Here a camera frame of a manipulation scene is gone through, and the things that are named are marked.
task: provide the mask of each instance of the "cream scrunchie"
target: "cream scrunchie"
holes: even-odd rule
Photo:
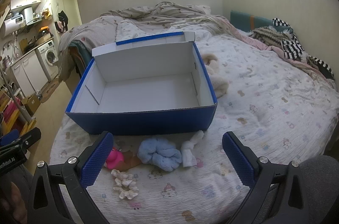
[[[119,198],[124,199],[133,199],[138,195],[139,189],[137,188],[137,181],[131,173],[121,173],[120,171],[114,169],[111,172],[112,176],[115,178],[115,183],[113,189],[120,192]]]

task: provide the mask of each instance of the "blue box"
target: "blue box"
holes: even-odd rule
[[[208,129],[217,99],[194,40],[174,32],[94,48],[66,114],[89,134]]]

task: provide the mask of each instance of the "blue fluffy scrunchie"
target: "blue fluffy scrunchie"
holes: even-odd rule
[[[182,162],[181,153],[175,144],[163,138],[142,141],[137,156],[144,164],[152,164],[165,171],[176,169]]]

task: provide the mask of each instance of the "white blanket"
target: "white blanket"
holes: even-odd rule
[[[179,167],[171,173],[151,165],[129,170],[140,190],[132,200],[119,199],[110,171],[101,170],[87,190],[110,223],[217,223],[235,211],[248,191],[221,147],[225,132],[233,131],[257,156],[288,164],[323,153],[338,121],[339,94],[324,80],[312,80],[273,51],[259,51],[230,35],[212,35],[204,23],[181,25],[180,30],[195,31],[200,53],[218,57],[219,75],[229,83],[227,94],[218,99],[213,122],[194,147],[197,166]],[[117,26],[117,35],[128,39],[145,32],[125,20]],[[165,135],[177,148],[191,136]],[[65,116],[50,164],[78,156],[96,137]],[[145,138],[116,136],[115,142],[123,151],[136,152]],[[81,223],[62,190],[72,215]]]

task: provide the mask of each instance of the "washing machine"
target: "washing machine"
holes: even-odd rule
[[[58,75],[58,52],[54,46],[53,40],[46,42],[37,49],[35,53],[38,56],[39,62],[49,82]]]

